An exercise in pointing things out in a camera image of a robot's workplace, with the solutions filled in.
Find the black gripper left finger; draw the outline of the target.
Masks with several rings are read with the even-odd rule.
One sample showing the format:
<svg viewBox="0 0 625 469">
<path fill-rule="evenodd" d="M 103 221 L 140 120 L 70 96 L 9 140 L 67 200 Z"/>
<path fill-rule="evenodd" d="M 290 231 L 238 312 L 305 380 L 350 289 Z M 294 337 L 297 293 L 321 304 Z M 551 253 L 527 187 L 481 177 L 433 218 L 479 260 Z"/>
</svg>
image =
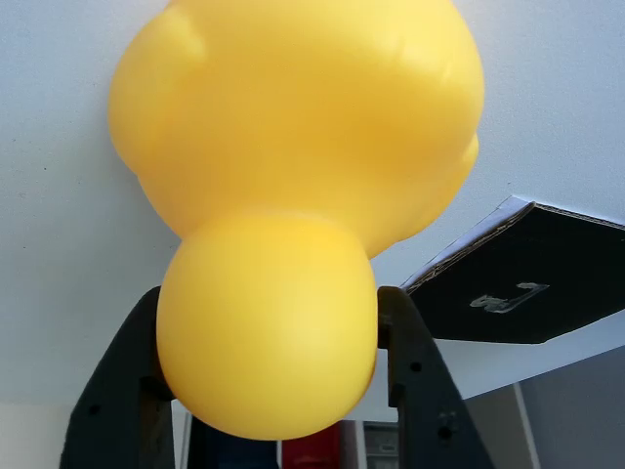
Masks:
<svg viewBox="0 0 625 469">
<path fill-rule="evenodd" d="M 156 347 L 160 288 L 124 320 L 82 391 L 64 437 L 61 468 L 174 468 L 171 402 Z"/>
</svg>

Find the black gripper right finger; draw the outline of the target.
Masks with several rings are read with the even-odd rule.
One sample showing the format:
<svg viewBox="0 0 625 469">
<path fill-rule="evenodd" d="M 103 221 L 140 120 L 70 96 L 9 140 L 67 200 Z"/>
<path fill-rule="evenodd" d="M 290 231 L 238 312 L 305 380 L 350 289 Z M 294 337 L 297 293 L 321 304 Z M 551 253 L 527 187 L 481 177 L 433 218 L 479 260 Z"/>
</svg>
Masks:
<svg viewBox="0 0 625 469">
<path fill-rule="evenodd" d="M 388 400 L 398 416 L 398 466 L 492 468 L 430 330 L 398 287 L 378 289 L 378 347 L 388 352 Z"/>
</svg>

